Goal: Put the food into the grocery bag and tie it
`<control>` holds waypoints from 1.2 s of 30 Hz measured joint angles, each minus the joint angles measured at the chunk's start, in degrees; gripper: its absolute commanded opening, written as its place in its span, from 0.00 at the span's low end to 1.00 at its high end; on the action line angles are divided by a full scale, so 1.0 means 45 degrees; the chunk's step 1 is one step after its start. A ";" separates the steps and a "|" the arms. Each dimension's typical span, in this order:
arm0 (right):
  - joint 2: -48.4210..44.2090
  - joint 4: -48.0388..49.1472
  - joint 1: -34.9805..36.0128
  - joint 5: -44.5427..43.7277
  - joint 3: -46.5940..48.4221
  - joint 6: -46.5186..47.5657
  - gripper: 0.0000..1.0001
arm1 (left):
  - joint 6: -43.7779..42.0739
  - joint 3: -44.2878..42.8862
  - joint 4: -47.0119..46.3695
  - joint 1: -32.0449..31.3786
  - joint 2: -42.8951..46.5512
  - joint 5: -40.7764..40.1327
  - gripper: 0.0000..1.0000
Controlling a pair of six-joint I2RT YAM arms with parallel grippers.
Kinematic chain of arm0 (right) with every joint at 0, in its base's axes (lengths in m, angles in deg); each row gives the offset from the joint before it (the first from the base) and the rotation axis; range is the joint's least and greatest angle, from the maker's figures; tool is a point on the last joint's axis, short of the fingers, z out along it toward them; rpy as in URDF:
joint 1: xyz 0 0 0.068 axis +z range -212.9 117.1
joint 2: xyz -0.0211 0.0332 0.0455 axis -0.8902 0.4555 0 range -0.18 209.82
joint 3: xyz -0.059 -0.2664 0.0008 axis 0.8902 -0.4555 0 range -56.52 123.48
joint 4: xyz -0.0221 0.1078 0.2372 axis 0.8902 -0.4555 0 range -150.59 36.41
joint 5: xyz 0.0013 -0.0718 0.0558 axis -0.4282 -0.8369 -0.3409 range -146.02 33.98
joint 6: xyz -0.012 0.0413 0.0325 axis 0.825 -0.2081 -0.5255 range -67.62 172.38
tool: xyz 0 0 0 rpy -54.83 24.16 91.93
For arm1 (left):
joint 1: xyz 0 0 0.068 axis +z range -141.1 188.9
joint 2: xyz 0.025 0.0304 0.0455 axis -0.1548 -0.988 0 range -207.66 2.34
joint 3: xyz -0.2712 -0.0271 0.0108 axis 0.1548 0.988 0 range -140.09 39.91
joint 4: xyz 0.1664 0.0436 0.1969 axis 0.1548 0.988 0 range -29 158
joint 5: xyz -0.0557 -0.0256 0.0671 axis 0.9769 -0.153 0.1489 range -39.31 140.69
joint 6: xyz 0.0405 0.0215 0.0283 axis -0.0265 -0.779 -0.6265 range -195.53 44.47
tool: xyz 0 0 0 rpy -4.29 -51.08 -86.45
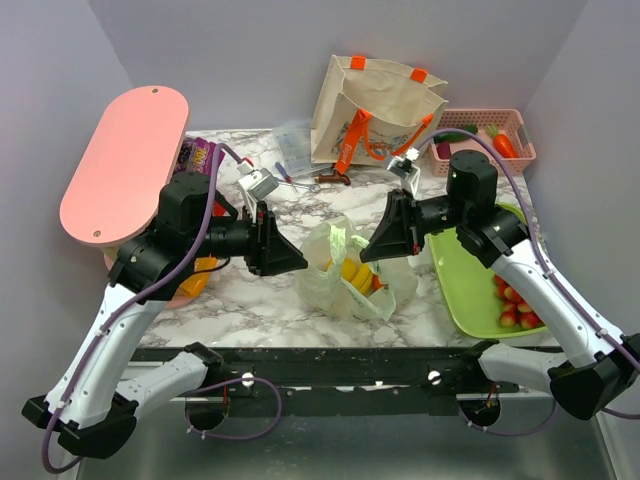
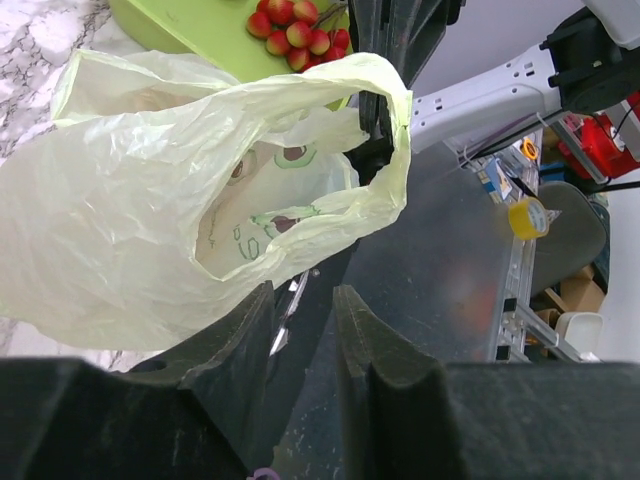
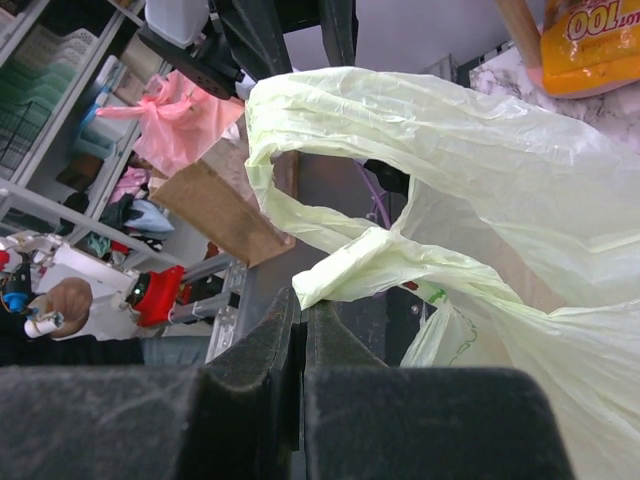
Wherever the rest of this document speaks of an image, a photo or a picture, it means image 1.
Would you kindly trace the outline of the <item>orange mini pumpkin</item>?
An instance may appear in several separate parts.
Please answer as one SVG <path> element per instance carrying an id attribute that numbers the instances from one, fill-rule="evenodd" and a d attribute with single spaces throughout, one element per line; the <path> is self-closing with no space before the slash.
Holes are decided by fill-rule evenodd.
<path id="1" fill-rule="evenodd" d="M 372 283 L 371 283 L 371 291 L 372 292 L 378 291 L 380 289 L 384 289 L 386 287 L 387 287 L 387 285 L 381 281 L 381 279 L 380 279 L 380 277 L 378 275 L 373 275 L 372 276 Z"/>

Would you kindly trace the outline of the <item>yellow banana bunch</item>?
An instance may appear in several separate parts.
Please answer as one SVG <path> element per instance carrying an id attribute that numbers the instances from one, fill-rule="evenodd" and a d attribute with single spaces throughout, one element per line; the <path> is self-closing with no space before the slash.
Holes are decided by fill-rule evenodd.
<path id="1" fill-rule="evenodd" d="M 371 292 L 372 276 L 375 274 L 368 265 L 346 258 L 342 263 L 340 275 L 362 295 Z"/>

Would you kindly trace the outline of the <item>pale green plastic grocery bag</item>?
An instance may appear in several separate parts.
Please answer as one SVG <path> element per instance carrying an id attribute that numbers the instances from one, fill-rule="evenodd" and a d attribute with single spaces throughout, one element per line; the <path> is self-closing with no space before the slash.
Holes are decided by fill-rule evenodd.
<path id="1" fill-rule="evenodd" d="M 345 216 L 323 221 L 303 241 L 308 267 L 295 273 L 294 289 L 308 306 L 344 320 L 386 321 L 409 302 L 418 285 L 405 258 L 364 262 L 371 233 Z"/>

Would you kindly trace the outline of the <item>beige tote bag orange handles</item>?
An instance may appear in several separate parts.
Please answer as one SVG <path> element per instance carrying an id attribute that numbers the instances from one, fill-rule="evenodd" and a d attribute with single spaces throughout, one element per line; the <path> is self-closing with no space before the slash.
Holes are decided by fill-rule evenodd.
<path id="1" fill-rule="evenodd" d="M 447 87 L 424 68 L 332 56 L 310 126 L 312 162 L 344 173 L 405 153 L 435 130 Z"/>

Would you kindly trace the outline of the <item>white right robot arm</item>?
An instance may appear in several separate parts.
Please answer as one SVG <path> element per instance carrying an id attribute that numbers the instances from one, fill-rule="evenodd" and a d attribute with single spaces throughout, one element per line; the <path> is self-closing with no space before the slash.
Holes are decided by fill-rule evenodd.
<path id="1" fill-rule="evenodd" d="M 418 254 L 428 234 L 454 229 L 461 246 L 514 287 L 555 339 L 559 354 L 485 341 L 460 367 L 460 379 L 480 392 L 510 382 L 551 395 L 570 415 L 589 420 L 632 386 L 639 337 L 601 317 L 555 270 L 535 240 L 533 223 L 497 205 L 498 172 L 474 150 L 454 154 L 446 193 L 416 200 L 389 193 L 383 218 L 361 251 L 365 263 Z"/>

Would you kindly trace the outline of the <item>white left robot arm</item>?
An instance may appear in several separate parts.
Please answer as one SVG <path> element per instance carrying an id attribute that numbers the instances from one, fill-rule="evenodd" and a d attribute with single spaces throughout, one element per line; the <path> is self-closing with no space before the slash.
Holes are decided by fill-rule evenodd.
<path id="1" fill-rule="evenodd" d="M 137 380 L 121 378 L 151 323 L 195 274 L 197 259 L 241 257 L 257 276 L 307 267 L 266 205 L 278 186 L 268 170 L 240 177 L 245 205 L 230 207 L 226 216 L 212 213 L 214 203 L 225 200 L 215 182 L 203 173 L 175 175 L 160 191 L 151 224 L 119 248 L 102 304 L 69 368 L 48 394 L 22 409 L 45 432 L 44 454 L 56 435 L 77 459 L 106 459 L 125 445 L 142 416 L 180 394 L 209 395 L 220 387 L 224 361 L 199 343 Z"/>

